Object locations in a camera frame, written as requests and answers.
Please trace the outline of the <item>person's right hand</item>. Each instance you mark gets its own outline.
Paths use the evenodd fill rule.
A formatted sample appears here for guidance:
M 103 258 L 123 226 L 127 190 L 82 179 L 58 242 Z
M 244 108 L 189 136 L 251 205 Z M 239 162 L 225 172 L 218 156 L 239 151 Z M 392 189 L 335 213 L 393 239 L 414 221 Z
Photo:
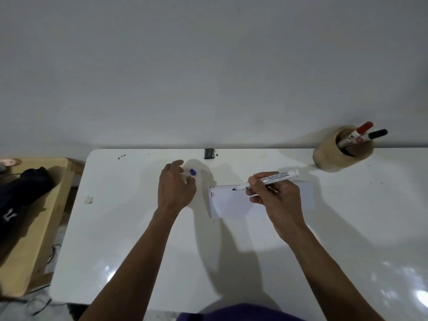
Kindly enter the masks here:
M 246 190 L 246 194 L 265 194 L 266 213 L 272 222 L 278 235 L 287 241 L 295 233 L 307 229 L 304 221 L 301 207 L 300 189 L 290 180 L 281 181 L 265 185 L 259 181 L 270 175 L 277 174 L 273 172 L 259 172 L 249 177 L 248 182 L 251 189 Z

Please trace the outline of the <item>person's left hand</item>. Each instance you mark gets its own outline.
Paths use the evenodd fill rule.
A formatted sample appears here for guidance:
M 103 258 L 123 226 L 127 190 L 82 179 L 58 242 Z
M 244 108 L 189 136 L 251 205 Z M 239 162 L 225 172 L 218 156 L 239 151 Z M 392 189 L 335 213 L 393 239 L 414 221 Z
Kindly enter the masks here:
M 168 163 L 161 171 L 158 183 L 158 211 L 178 214 L 193 200 L 196 191 L 186 191 L 183 160 Z

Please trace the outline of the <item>white blue-tipped marker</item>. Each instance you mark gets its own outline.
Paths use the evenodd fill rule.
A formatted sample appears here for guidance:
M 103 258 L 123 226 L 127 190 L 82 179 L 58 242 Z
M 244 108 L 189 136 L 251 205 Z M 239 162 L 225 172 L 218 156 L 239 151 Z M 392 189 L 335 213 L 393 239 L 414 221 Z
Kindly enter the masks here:
M 281 172 L 281 173 L 277 173 L 274 175 L 270 175 L 264 178 L 260 178 L 259 181 L 265 185 L 269 185 L 269 184 L 273 184 L 273 183 L 278 183 L 281 181 L 285 181 L 285 180 L 290 180 L 293 178 L 296 178 L 300 175 L 299 170 L 298 169 L 293 169 L 287 172 Z M 241 185 L 238 185 L 236 187 L 234 187 L 232 190 L 233 191 L 245 191 L 248 189 L 251 189 L 251 185 L 249 183 L 244 183 Z

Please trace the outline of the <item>person's right forearm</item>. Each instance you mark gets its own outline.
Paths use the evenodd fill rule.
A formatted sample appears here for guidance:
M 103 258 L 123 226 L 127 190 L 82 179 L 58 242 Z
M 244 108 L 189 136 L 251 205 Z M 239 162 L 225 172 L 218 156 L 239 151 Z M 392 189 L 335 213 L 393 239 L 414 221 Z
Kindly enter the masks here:
M 295 255 L 327 321 L 385 321 L 306 225 L 274 228 Z

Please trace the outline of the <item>person's left forearm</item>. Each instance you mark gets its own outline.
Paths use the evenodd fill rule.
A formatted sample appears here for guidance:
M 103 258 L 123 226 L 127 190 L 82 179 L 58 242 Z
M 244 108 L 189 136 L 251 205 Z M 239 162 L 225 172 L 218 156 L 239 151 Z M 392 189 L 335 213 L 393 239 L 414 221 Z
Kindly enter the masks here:
M 143 321 L 168 237 L 184 206 L 161 205 L 113 277 L 78 321 Z

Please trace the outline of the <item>white paper envelope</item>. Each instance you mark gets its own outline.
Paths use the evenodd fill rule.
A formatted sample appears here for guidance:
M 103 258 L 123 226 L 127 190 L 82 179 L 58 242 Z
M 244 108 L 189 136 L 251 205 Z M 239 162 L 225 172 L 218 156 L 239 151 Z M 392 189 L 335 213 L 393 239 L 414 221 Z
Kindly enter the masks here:
M 303 212 L 317 209 L 313 185 L 309 182 L 297 181 L 300 189 L 300 198 Z M 212 219 L 238 218 L 265 218 L 265 207 L 249 201 L 244 191 L 233 191 L 234 185 L 210 187 L 208 199 L 210 203 L 210 217 Z

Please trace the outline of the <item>round wooden pen holder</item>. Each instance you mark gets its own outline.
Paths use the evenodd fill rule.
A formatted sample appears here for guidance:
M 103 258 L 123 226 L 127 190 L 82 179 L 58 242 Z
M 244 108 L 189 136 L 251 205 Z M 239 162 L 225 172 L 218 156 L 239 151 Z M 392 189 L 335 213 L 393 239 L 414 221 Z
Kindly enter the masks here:
M 355 128 L 354 125 L 341 126 L 324 137 L 313 151 L 314 164 L 325 172 L 339 172 L 370 157 L 374 151 L 371 140 L 343 150 L 338 148 L 337 141 L 344 139 Z

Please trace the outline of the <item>person's purple shirt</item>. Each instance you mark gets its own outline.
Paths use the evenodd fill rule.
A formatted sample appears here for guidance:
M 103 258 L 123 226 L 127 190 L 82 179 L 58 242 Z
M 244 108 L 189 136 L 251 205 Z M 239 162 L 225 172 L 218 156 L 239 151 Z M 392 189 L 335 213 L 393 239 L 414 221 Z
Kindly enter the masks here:
M 180 313 L 176 321 L 305 321 L 268 307 L 240 303 L 208 313 Z

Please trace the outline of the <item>red-capped white marker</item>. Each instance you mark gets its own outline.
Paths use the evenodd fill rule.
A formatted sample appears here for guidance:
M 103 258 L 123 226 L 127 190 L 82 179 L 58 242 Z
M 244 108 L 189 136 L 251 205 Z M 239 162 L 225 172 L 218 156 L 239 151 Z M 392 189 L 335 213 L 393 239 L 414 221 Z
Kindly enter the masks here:
M 337 147 L 339 149 L 344 148 L 346 145 L 350 144 L 351 142 L 355 141 L 358 137 L 363 135 L 365 132 L 367 132 L 369 129 L 373 127 L 373 122 L 367 121 L 366 123 L 362 124 L 355 130 L 353 130 L 349 135 L 347 135 L 344 139 L 340 140 L 337 143 Z

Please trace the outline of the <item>black-capped white marker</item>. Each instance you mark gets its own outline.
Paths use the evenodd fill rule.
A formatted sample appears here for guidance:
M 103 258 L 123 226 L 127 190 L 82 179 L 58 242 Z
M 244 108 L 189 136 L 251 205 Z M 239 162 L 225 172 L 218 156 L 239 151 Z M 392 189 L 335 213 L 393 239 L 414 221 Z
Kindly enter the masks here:
M 388 134 L 388 130 L 387 129 L 381 129 L 381 130 L 377 130 L 377 131 L 373 131 L 371 133 L 368 134 L 363 134 L 358 136 L 357 138 L 355 138 L 354 140 L 348 142 L 347 144 L 345 144 L 344 146 L 342 146 L 340 148 L 340 150 L 343 150 L 347 147 L 356 145 L 356 144 L 361 144 L 361 143 L 365 143 L 374 139 L 378 139 L 380 137 L 386 136 Z

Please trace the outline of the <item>black fabric bag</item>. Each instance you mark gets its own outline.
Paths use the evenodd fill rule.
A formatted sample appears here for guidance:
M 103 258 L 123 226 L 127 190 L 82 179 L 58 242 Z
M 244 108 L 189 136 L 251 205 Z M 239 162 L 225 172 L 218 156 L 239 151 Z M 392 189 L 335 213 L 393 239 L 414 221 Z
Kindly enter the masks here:
M 19 233 L 29 207 L 55 186 L 45 167 L 27 169 L 0 185 L 0 245 Z

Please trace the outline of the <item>light wooden side table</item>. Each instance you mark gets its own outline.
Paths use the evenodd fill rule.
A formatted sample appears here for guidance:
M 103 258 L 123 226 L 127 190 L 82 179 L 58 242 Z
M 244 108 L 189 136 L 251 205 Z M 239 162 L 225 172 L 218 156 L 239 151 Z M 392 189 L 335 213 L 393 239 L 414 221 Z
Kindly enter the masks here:
M 84 164 L 70 158 L 21 158 L 12 174 L 29 168 L 45 167 L 56 183 L 48 194 L 29 207 L 23 230 L 9 254 L 0 261 L 0 297 L 21 297 L 50 283 L 53 273 L 45 273 L 64 212 L 71 213 L 75 175 L 82 175 Z

